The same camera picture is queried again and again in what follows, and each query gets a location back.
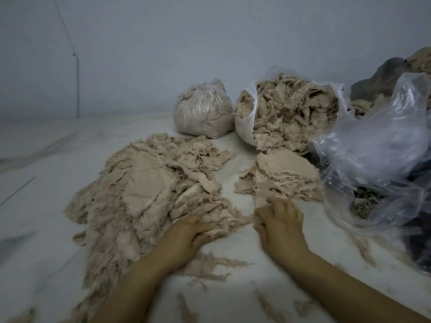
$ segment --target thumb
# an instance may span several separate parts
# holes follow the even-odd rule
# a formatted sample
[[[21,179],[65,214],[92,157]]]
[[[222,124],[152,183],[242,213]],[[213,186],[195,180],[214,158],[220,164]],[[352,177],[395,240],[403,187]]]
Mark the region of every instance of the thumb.
[[[253,228],[257,231],[257,233],[259,233],[260,241],[262,242],[262,245],[265,246],[267,241],[267,233],[265,227],[261,224],[255,224]]]
[[[197,252],[204,244],[209,243],[211,240],[210,236],[206,236],[205,234],[199,235],[191,242],[191,248],[194,252]]]

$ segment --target white plastic bag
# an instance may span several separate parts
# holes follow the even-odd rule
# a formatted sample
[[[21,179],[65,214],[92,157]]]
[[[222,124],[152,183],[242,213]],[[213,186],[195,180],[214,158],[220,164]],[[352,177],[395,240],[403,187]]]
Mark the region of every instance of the white plastic bag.
[[[233,106],[222,81],[193,85],[178,96],[174,107],[177,130],[191,135],[219,138],[234,130]]]
[[[357,233],[387,234],[391,228],[407,236],[420,233],[400,227],[417,217],[427,194],[406,178],[428,149],[430,86],[427,76],[405,73],[389,107],[369,118],[355,118],[343,103],[333,129],[312,139],[327,166],[321,177],[328,213],[339,225]],[[384,196],[365,220],[349,210],[358,186]]]
[[[340,99],[343,95],[343,84],[337,84],[337,83],[331,83],[331,82],[316,82],[313,81],[310,77],[307,77],[303,74],[298,73],[294,69],[287,69],[280,66],[272,66],[266,74],[264,74],[260,79],[258,79],[255,82],[252,82],[249,86],[247,86],[243,91],[246,91],[249,93],[253,99],[253,109],[251,110],[251,113],[244,117],[240,118],[239,116],[235,115],[235,130],[237,134],[244,140],[247,144],[251,146],[257,146],[256,141],[253,138],[253,127],[254,127],[254,121],[256,116],[256,111],[258,108],[258,96],[257,96],[257,89],[256,89],[256,83],[259,81],[273,81],[275,80],[280,74],[283,74],[284,76],[293,76],[302,78],[306,81],[311,81],[313,84],[318,86],[325,86],[329,85],[334,89],[335,94]]]

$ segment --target white wall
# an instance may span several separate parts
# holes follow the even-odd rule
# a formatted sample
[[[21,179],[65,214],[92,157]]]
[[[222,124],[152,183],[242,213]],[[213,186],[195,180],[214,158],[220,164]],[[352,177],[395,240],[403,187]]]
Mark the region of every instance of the white wall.
[[[76,60],[53,0],[0,0],[0,121],[72,118]]]
[[[80,59],[82,116],[169,111],[214,77],[235,100],[273,64],[350,85],[431,45],[431,0],[57,3]]]

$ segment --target tied plastic bag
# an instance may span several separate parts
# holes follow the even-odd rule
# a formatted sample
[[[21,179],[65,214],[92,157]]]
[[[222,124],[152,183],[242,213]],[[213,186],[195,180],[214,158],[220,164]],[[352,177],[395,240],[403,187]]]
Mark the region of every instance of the tied plastic bag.
[[[235,130],[260,151],[308,152],[308,138],[335,120],[343,85],[315,82],[292,69],[272,66],[240,94]]]
[[[327,168],[321,178],[331,217],[356,233],[386,236],[420,234],[404,226],[418,216],[426,189],[406,178],[428,149],[426,100],[430,81],[424,74],[403,74],[391,103],[368,118],[355,118],[343,101],[333,129],[312,139]],[[357,187],[376,191],[381,200],[366,219],[352,215]]]
[[[178,96],[174,107],[177,130],[191,135],[219,138],[234,130],[233,106],[222,81],[193,85]]]

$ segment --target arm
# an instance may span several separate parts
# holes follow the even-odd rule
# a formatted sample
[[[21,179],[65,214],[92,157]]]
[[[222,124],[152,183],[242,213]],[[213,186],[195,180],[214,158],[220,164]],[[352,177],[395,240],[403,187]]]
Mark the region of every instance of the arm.
[[[211,240],[201,234],[210,231],[211,225],[198,222],[200,217],[190,215],[178,220],[146,257],[133,264],[89,323],[141,322],[163,278],[192,260]]]
[[[312,253],[302,232],[303,214],[288,200],[270,198],[273,207],[256,209],[263,249],[338,322],[431,322]]]

